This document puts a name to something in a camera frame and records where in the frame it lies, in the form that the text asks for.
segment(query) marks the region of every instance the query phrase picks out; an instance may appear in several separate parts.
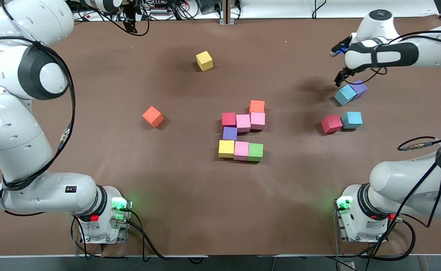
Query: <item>light blue cube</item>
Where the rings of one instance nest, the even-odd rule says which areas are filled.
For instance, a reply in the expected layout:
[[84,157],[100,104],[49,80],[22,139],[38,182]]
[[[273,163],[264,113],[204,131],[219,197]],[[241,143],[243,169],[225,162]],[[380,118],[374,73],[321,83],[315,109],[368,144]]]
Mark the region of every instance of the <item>light blue cube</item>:
[[363,124],[363,118],[361,118],[360,112],[346,112],[341,117],[342,127],[344,129],[356,129]]
[[341,88],[336,95],[334,95],[334,98],[343,106],[351,101],[356,94],[356,91],[354,91],[351,86],[346,85]]

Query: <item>white robotic arm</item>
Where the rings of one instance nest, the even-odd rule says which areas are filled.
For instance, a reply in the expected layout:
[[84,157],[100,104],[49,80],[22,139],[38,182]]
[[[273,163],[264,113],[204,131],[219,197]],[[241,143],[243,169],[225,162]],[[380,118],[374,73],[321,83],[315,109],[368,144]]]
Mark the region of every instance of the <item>white robotic arm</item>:
[[[102,9],[105,1],[101,7],[98,0],[88,3]],[[13,0],[6,10],[0,8],[0,37],[6,37],[0,40],[0,207],[9,213],[65,212],[81,220],[87,242],[126,242],[131,203],[117,189],[98,186],[88,175],[41,171],[53,151],[31,103],[62,96],[69,79],[63,64],[39,45],[10,37],[45,45],[60,41],[73,30],[69,7],[63,0]]]
[[[441,26],[431,31],[420,33],[428,38],[401,39],[390,12],[371,12],[357,33],[331,50],[331,56],[345,53],[346,67],[336,77],[336,84],[339,86],[348,76],[372,68],[441,67]],[[408,149],[429,145],[412,145]],[[412,192],[424,176],[424,181]],[[376,242],[386,231],[387,217],[397,213],[403,202],[404,214],[422,216],[429,216],[437,202],[434,216],[441,218],[441,197],[437,198],[440,189],[441,148],[420,158],[378,164],[371,172],[370,183],[347,187],[336,201],[341,210],[339,225],[343,239]]]

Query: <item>brown tabletop surface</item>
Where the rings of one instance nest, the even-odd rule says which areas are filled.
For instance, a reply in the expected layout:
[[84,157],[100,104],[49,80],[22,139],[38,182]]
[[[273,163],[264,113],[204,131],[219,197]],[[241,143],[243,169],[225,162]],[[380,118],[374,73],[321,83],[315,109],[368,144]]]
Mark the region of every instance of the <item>brown tabletop surface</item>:
[[[73,74],[77,110],[71,141],[50,171],[117,187],[163,254],[334,254],[333,200],[343,189],[368,182],[381,161],[435,150],[402,153],[399,143],[441,138],[441,69],[393,67],[368,82],[362,98],[343,107],[333,100],[343,59],[329,50],[359,23],[153,22],[144,37],[108,22],[81,23],[54,46]],[[401,34],[440,24],[435,16],[395,20]],[[214,68],[200,72],[195,55],[205,50]],[[33,103],[54,148],[69,99]],[[266,127],[239,140],[264,144],[264,158],[223,161],[221,113],[246,113],[252,99],[266,101]],[[142,118],[150,106],[166,117],[158,129]],[[324,116],[346,111],[360,111],[365,124],[320,133]],[[414,253],[441,254],[441,220],[413,225]],[[66,214],[18,218],[0,210],[0,255],[73,254],[69,226]],[[410,235],[398,228],[381,253],[406,250]],[[132,229],[127,244],[103,254],[140,254],[139,240]],[[342,253],[364,248],[341,242]]]

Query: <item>metal post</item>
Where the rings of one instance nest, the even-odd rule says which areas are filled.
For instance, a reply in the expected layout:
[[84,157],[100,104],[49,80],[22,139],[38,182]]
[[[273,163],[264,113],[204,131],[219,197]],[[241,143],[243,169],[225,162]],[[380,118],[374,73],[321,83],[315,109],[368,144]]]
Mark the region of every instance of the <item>metal post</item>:
[[231,18],[231,0],[222,0],[222,18],[219,23],[226,26],[234,25],[234,19]]

